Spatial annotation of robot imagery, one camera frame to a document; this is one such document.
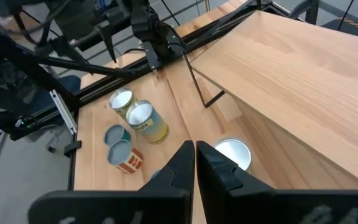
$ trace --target wooden surface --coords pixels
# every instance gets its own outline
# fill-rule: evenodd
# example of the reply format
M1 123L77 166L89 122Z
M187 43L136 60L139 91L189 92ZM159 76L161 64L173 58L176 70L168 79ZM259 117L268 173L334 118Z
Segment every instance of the wooden surface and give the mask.
M221 7L178 28L185 35L225 13L235 10L241 1L229 1ZM189 54L193 59L208 44ZM117 64L124 66L142 57L142 53L126 54ZM86 75L82 88L102 78ZM196 74L204 97L208 100L220 89ZM122 120L108 104L110 94L80 109L78 140L83 142L76 153L75 190L137 190L161 169L187 139L210 144L222 138L244 140L252 153L251 174L278 189L358 189L358 180L340 167L325 161L291 138L269 120L229 95L224 95L205 109L183 60L150 73L130 84L135 96L149 100L170 127L168 138L161 144L148 144ZM132 144L144 155L144 165L131 175L123 174L107 161L108 147L103 143L106 130L121 124L130 131ZM195 179L193 223L205 223L203 207Z
M292 147L290 157L317 156L324 162L315 167L336 164L358 179L358 37L256 12L192 66L243 108L261 114L260 121L275 124L258 131L262 139L286 133L302 148ZM264 144L266 151L274 147ZM293 161L297 168L307 165L298 161Z

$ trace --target gray floor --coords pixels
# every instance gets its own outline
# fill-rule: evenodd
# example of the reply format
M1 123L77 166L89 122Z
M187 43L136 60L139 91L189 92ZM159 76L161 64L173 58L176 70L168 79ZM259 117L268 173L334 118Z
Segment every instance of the gray floor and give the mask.
M160 18L169 16L160 1L150 1L154 9L158 12ZM169 8L176 13L180 9L193 4L195 0L166 0ZM210 0L211 7L217 7L225 2L225 0ZM292 10L301 0L277 0L277 3ZM325 0L336 8L345 11L350 0ZM358 17L358 1L350 10L353 16ZM200 13L205 12L204 3L199 4ZM42 4L38 6L27 7L26 11L31 13L40 21L44 20L48 11ZM198 16L196 7L177 15L179 22L185 23L191 21ZM320 9L318 17L318 25L325 24L337 16ZM168 19L167 23L177 26L173 19ZM52 24L52 29L60 34L59 28L56 24ZM118 34L112 39L119 42L120 40L132 34L131 29L128 28ZM34 38L39 38L40 34L35 34ZM117 54L123 53L129 48L137 47L139 41L136 38L131 38L116 46ZM88 49L81 54L84 58L90 58L89 62L96 65L104 65L111 61L107 52L95 56L100 51L104 50L104 44L98 44L91 49ZM58 73L64 72L64 69L55 68ZM68 71L63 75L77 75L82 76L84 72ZM19 141L8 140L3 144L0 155L0 223L26 223L26 213L31 202L40 195L52 190L66 189L68 180L68 166L69 160L62 155L51 154L45 150L45 145L51 137L51 133L44 134L38 141L29 143L25 139ZM63 139L63 142L70 142L70 138Z

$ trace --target black clamp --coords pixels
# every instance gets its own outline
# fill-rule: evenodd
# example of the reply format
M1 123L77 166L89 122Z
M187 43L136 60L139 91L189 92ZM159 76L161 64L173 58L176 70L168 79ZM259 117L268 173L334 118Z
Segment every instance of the black clamp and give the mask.
M82 147L82 141L75 141L65 146L64 155L69 156L73 151Z

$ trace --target can label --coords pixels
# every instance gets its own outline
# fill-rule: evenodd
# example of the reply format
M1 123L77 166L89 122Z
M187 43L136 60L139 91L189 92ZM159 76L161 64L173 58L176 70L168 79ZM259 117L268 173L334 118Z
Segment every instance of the can label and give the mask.
M169 132L168 125L155 109L152 116L146 122L133 128L152 144L158 144L164 141Z
M137 149L132 148L131 154L129 155L128 159L120 163L116 167L127 174L132 174L141 167L142 163L142 153L140 153Z
M130 102L127 105L123 106L122 108L117 109L116 112L118 113L119 116L121 116L122 118L125 119L125 116L127 114L129 107L131 105L133 105L136 101L137 101L136 98L132 97L132 99L130 100Z

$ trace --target black metal frame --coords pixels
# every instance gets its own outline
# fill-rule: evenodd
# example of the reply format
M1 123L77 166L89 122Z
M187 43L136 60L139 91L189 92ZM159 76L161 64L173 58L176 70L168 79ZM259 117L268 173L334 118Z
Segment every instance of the black metal frame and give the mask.
M272 2L266 5L250 3L254 2L250 1L236 9L234 12L182 37L183 42L186 44L187 53L190 53L193 50L198 49L199 47L202 47L205 44L224 36L236 25L238 25L238 23L245 19L248 14L252 13L256 9L271 12L281 16L288 16L288 11L276 6ZM113 90L120 88L130 83L131 81L134 81L137 78L140 78L151 72L146 57L141 58L118 70L97 65L76 63L59 58L40 57L33 54L31 51L24 49L20 45L17 45L12 39L6 35L2 35L1 33L0 54L3 54L3 56L11 61L17 68L21 69L28 76L33 78L38 85L44 87L46 90L56 90L59 92L69 109L74 112L75 119L78 119L78 110L82 106L87 105L88 103L97 100L98 98L112 92ZM89 73L103 74L107 77L72 94L63 86L61 86L61 84L59 84L56 79L50 76L39 64L65 67ZM198 93L205 107L210 106L224 94L222 91L211 101L205 102L191 69L190 73L193 80L195 81ZM12 134L12 140L20 139L43 126L49 125L57 119L60 119L60 114L56 106L49 106L48 108L32 114L31 116L33 116L37 122L33 124L32 128L30 129L21 129L18 133ZM70 159L70 181L68 187L69 189L72 189L75 167L75 152L70 156Z

